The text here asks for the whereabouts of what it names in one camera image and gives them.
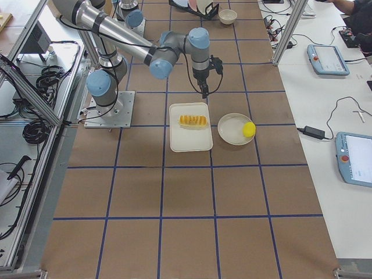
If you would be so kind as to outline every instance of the blue joint cap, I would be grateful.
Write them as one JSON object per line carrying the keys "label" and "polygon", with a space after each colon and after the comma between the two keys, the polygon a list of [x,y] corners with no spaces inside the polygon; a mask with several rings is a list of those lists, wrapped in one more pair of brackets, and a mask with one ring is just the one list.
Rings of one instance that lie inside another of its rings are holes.
{"label": "blue joint cap", "polygon": [[209,33],[203,27],[192,29],[188,33],[188,40],[196,48],[206,49],[209,47]]}
{"label": "blue joint cap", "polygon": [[142,14],[141,10],[132,10],[126,18],[126,23],[129,27],[135,28],[139,26],[144,19],[144,15]]}
{"label": "blue joint cap", "polygon": [[165,42],[165,39],[166,37],[168,36],[168,34],[170,33],[171,31],[164,31],[162,32],[162,35],[160,35],[160,40],[159,40],[159,44],[160,45],[163,45],[164,42]]}
{"label": "blue joint cap", "polygon": [[159,80],[167,78],[173,70],[173,65],[167,61],[158,59],[150,64],[150,73]]}
{"label": "blue joint cap", "polygon": [[111,86],[110,75],[103,70],[97,70],[87,77],[87,87],[94,97],[105,95]]}

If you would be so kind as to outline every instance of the brown tiled surface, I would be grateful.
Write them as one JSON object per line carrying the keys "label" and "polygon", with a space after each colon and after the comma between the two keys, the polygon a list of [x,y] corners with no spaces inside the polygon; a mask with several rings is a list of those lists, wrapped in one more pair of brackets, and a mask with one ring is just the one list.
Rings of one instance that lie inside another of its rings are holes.
{"label": "brown tiled surface", "polygon": [[[157,80],[129,56],[120,89],[137,92],[132,127],[78,128],[42,268],[53,279],[333,278],[337,262],[257,3],[223,0],[238,12],[225,26],[167,2],[140,1],[145,37],[206,28],[224,61],[221,87],[202,99],[183,57]],[[211,71],[211,90],[219,78]],[[209,106],[211,151],[170,149],[169,106],[188,102]],[[232,112],[257,124],[249,144],[219,137],[219,119]]]}

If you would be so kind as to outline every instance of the black power adapter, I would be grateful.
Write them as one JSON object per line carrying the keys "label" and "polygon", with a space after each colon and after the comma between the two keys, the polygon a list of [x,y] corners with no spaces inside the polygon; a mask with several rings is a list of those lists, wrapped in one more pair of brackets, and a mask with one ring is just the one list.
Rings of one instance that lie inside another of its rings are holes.
{"label": "black power adapter", "polygon": [[326,132],[323,130],[319,130],[317,128],[313,128],[310,126],[305,126],[305,128],[297,128],[298,131],[300,131],[304,135],[308,135],[313,138],[317,138],[318,140],[322,140],[325,138]]}

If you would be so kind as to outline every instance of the red button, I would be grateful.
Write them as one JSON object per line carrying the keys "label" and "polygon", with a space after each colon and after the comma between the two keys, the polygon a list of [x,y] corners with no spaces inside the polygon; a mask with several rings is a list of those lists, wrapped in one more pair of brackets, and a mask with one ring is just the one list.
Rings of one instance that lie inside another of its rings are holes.
{"label": "red button", "polygon": [[343,157],[341,157],[341,161],[343,161],[344,163],[346,163],[348,160],[349,160],[348,155],[343,155]]}

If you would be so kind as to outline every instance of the yellow ball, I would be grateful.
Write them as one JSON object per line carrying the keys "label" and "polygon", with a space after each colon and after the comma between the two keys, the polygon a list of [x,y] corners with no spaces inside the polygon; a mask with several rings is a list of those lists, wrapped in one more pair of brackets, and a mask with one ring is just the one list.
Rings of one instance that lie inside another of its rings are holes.
{"label": "yellow ball", "polygon": [[253,122],[247,122],[243,126],[244,137],[250,138],[256,134],[256,125]]}

